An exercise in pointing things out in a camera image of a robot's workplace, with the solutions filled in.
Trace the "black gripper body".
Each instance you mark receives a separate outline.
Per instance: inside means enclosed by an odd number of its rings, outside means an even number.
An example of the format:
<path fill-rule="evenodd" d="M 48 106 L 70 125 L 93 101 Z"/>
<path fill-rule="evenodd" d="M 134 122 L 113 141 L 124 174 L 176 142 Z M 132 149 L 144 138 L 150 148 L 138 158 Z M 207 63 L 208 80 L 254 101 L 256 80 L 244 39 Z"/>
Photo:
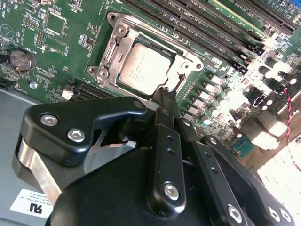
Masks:
<path fill-rule="evenodd" d="M 138 148 L 70 184 L 48 226 L 214 226 L 180 132 L 157 124 Z"/>

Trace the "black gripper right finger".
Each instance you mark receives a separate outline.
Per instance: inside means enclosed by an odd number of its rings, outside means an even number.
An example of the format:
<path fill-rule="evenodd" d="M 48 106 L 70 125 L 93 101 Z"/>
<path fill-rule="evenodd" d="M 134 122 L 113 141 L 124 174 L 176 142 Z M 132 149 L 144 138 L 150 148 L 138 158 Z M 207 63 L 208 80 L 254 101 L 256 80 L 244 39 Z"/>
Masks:
<path fill-rule="evenodd" d="M 284 207 L 215 137 L 199 138 L 192 123 L 180 117 L 172 97 L 176 128 L 184 155 L 191 160 L 201 184 L 210 219 L 215 226 L 294 226 Z"/>

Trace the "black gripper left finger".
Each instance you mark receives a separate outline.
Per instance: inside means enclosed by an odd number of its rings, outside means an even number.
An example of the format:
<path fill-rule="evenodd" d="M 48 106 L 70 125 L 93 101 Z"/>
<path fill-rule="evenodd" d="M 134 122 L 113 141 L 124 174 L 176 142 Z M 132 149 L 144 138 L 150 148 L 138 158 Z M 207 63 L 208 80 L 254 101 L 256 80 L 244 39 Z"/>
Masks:
<path fill-rule="evenodd" d="M 23 117 L 16 157 L 55 206 L 73 182 L 138 148 L 154 129 L 175 130 L 175 92 L 160 88 L 149 103 L 113 97 L 34 105 Z"/>

